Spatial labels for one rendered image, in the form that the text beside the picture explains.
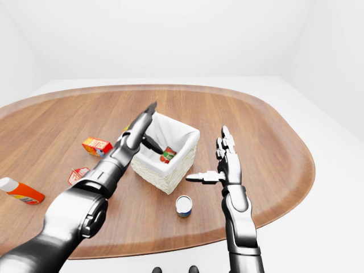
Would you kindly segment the red yellow butter box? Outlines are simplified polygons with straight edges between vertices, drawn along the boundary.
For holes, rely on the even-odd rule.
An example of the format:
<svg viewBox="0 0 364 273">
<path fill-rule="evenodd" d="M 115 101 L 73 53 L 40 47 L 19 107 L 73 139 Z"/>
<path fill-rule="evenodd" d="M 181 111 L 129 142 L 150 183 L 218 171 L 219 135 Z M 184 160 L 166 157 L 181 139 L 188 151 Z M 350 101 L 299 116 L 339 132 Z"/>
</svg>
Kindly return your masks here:
<svg viewBox="0 0 364 273">
<path fill-rule="evenodd" d="M 89 154 L 99 157 L 104 157 L 113 148 L 110 142 L 93 137 L 84 140 L 82 146 Z"/>
</svg>

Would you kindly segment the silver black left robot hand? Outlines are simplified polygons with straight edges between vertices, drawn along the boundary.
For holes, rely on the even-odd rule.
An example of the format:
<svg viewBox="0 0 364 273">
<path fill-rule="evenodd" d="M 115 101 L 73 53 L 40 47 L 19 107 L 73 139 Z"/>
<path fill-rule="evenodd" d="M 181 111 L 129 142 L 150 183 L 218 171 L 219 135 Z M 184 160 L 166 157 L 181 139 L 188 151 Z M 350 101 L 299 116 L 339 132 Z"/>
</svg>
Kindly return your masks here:
<svg viewBox="0 0 364 273">
<path fill-rule="evenodd" d="M 146 134 L 146 130 L 152 122 L 152 115 L 155 113 L 157 102 L 150 104 L 147 109 L 141 112 L 131 123 L 128 129 L 122 133 L 116 142 L 116 147 L 126 148 L 133 155 L 139 152 L 140 145 L 143 144 L 148 149 L 157 154 L 162 154 L 163 149 Z"/>
</svg>

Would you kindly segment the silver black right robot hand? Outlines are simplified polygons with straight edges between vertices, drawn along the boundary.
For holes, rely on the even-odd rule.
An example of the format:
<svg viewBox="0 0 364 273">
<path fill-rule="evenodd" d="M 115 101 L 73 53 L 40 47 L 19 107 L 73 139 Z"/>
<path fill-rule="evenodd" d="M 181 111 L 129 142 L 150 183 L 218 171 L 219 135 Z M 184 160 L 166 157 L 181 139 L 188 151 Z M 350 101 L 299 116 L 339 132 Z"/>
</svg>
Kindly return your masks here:
<svg viewBox="0 0 364 273">
<path fill-rule="evenodd" d="M 227 185 L 242 184 L 241 162 L 234 146 L 234 138 L 227 126 L 221 129 L 222 137 L 216 140 L 216 158 L 218 159 L 217 171 L 206 171 L 186 176 L 190 182 L 201 182 L 203 184 L 216 184 L 221 182 Z"/>
</svg>

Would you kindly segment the red white printed carton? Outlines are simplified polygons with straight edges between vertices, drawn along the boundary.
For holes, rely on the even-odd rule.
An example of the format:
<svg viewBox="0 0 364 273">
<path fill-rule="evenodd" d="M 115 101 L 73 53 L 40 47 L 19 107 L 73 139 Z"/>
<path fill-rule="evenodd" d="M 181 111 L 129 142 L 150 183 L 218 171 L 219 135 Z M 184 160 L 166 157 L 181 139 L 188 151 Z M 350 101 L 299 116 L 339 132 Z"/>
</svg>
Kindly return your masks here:
<svg viewBox="0 0 364 273">
<path fill-rule="evenodd" d="M 77 181 L 80 180 L 88 171 L 88 167 L 73 169 L 68 178 L 68 183 L 70 183 L 70 185 L 76 184 Z"/>
</svg>

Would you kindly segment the red green tomato sauce tin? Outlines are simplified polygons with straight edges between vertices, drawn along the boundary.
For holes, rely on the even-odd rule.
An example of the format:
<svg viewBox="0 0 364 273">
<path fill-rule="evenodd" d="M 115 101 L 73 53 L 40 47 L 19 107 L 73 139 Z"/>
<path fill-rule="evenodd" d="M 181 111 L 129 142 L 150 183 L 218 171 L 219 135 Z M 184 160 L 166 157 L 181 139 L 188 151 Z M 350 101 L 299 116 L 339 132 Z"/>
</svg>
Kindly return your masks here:
<svg viewBox="0 0 364 273">
<path fill-rule="evenodd" d="M 165 164 L 168 164 L 176 154 L 177 154 L 177 152 L 175 152 L 172 148 L 166 147 L 166 149 L 163 151 L 163 153 L 160 156 L 160 161 Z"/>
</svg>

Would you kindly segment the tin with white lid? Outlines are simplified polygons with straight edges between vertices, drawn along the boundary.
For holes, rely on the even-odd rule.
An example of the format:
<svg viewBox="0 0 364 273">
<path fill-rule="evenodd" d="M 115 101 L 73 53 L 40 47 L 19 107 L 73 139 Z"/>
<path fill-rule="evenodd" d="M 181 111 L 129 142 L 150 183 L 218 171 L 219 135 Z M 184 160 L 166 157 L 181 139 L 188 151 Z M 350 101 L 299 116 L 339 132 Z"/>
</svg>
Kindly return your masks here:
<svg viewBox="0 0 364 273">
<path fill-rule="evenodd" d="M 192 212 L 192 200 L 186 195 L 179 196 L 176 200 L 176 212 L 181 218 L 188 217 Z"/>
</svg>

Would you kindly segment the white wicker basket cloth lining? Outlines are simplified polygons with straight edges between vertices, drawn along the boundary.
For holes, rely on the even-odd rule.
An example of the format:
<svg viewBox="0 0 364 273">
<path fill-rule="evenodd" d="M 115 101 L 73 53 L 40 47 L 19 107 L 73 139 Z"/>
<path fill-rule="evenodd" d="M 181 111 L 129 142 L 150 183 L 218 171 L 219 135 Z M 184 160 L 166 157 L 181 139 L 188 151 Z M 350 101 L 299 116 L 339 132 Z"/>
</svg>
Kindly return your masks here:
<svg viewBox="0 0 364 273">
<path fill-rule="evenodd" d="M 156 112 L 146 134 L 162 150 L 170 148 L 176 155 L 165 163 L 160 160 L 159 154 L 142 145 L 133 157 L 131 167 L 147 182 L 170 194 L 194 162 L 200 131 Z"/>
</svg>

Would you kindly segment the orange bottle white cap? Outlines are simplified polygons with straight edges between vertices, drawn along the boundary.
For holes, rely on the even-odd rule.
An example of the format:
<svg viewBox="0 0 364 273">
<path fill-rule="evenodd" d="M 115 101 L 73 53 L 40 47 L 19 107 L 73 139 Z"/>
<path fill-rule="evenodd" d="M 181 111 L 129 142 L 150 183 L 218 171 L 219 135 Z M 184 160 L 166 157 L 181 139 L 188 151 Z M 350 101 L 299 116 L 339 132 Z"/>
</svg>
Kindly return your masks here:
<svg viewBox="0 0 364 273">
<path fill-rule="evenodd" d="M 0 179 L 0 190 L 6 192 L 9 196 L 30 205 L 39 204 L 45 198 L 44 194 L 9 177 Z"/>
</svg>

